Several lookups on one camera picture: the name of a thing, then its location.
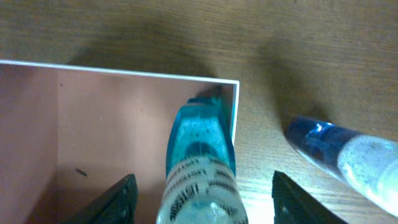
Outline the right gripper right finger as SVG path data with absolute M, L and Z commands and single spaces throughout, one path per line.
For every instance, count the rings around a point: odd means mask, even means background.
M 283 172 L 272 178 L 275 224 L 346 224 Z

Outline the teal mouthwash bottle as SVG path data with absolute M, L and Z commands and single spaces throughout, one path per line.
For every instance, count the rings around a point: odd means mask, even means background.
M 192 98 L 177 113 L 166 155 L 157 223 L 247 223 L 236 184 L 230 130 L 210 98 Z

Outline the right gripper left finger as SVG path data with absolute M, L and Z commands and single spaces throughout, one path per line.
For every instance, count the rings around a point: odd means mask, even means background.
M 63 224 L 134 224 L 139 192 L 128 174 Z

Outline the blue hand soap pump bottle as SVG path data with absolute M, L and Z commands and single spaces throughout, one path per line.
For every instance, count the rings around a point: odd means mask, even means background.
M 304 158 L 397 216 L 397 143 L 333 123 L 295 118 L 285 130 Z

